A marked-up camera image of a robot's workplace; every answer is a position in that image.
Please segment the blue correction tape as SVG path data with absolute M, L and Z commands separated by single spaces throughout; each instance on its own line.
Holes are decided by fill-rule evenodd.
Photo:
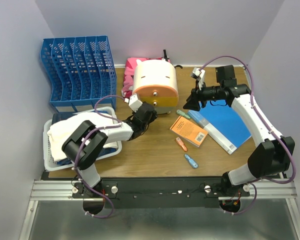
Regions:
M 184 154 L 184 158 L 187 160 L 187 162 L 191 165 L 192 168 L 197 169 L 199 167 L 196 161 L 188 154 Z

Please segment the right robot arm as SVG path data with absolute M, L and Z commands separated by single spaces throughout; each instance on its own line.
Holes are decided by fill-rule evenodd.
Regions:
M 195 87 L 183 108 L 199 111 L 209 101 L 224 100 L 242 119 L 255 143 L 255 150 L 247 163 L 224 173 L 218 186 L 225 196 L 231 196 L 244 184 L 270 175 L 285 172 L 292 167 L 295 141 L 283 136 L 265 117 L 246 84 L 238 84 L 233 65 L 217 67 L 218 86 L 206 86 L 205 71 L 195 67 L 191 73 Z

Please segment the yellow drawer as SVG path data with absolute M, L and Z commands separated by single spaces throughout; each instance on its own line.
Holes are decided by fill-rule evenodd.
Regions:
M 146 102 L 155 107 L 176 107 L 179 102 L 178 96 L 140 96 L 142 102 Z

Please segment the orange paperback book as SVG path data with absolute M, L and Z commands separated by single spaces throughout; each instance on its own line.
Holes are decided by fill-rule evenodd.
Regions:
M 170 127 L 179 137 L 187 140 L 196 147 L 200 147 L 208 135 L 208 131 L 196 125 L 183 116 L 179 116 Z

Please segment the orange correction tape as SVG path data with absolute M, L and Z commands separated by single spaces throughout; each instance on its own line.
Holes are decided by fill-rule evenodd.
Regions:
M 180 137 L 177 137 L 177 138 L 175 139 L 175 141 L 176 141 L 176 143 L 182 148 L 182 150 L 183 150 L 184 152 L 187 152 L 187 151 L 188 151 L 188 148 L 186 147 L 186 145 L 184 144 L 184 142 L 181 140 Z

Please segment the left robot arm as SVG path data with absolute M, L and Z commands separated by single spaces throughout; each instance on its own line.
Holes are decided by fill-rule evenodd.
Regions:
M 91 198 L 104 196 L 101 193 L 101 177 L 95 167 L 104 145 L 115 142 L 132 141 L 142 136 L 150 123 L 158 116 L 153 105 L 142 102 L 141 106 L 127 119 L 116 119 L 114 109 L 109 106 L 97 108 L 96 113 L 107 113 L 112 124 L 93 124 L 83 121 L 63 143 L 62 151 L 73 162 L 73 169 L 84 185 L 83 191 Z

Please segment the grey bottom drawer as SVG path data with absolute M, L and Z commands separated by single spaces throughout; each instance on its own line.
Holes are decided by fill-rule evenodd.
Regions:
M 158 115 L 162 114 L 170 114 L 173 110 L 175 110 L 175 106 L 155 106 L 154 109 Z

